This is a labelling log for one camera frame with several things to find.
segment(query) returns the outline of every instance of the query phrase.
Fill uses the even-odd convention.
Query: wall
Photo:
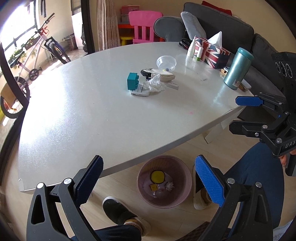
[[[95,44],[97,42],[96,32],[96,8],[98,0],[90,0],[91,20]],[[160,11],[166,15],[180,16],[184,3],[190,0],[113,0],[118,18],[120,7],[127,4],[140,5],[141,10]],[[191,0],[201,3],[202,0]],[[265,0],[207,0],[207,2],[221,8],[230,9],[233,15],[240,17],[250,24],[256,33],[261,34],[279,52],[289,51],[296,53],[296,39],[290,29]]]
[[[53,37],[56,41],[61,43],[62,39],[72,33],[74,33],[72,25],[72,11],[71,11],[71,0],[46,0],[46,17],[41,15],[40,6],[38,6],[37,21],[39,18],[40,25],[52,14],[55,13],[54,17],[47,24],[49,30],[49,37]],[[37,66],[40,65],[47,59],[45,50],[41,49],[38,57]]]

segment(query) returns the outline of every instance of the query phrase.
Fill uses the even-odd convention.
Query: table leg
[[[243,111],[244,108],[234,113],[232,116],[228,117],[227,119],[223,120],[221,123],[217,124],[209,134],[205,137],[206,142],[209,144],[211,143],[229,124],[239,116],[239,114]]]

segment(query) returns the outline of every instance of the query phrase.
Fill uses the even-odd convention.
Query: white sneaker
[[[197,210],[203,210],[212,204],[212,200],[202,185],[202,181],[193,167],[193,205]]]

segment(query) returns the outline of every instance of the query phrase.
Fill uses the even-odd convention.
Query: bicycle seat
[[[18,61],[20,60],[22,54],[24,53],[24,51],[22,51],[16,58],[14,61],[11,62],[11,64],[9,65],[10,68],[13,68],[14,66],[17,65]]]

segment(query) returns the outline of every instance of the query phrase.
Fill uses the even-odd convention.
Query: hand
[[[293,151],[290,151],[291,155],[296,155],[296,149],[294,149]],[[283,156],[279,157],[279,160],[281,161],[281,164],[283,165],[283,167],[287,164],[287,156],[286,154]]]

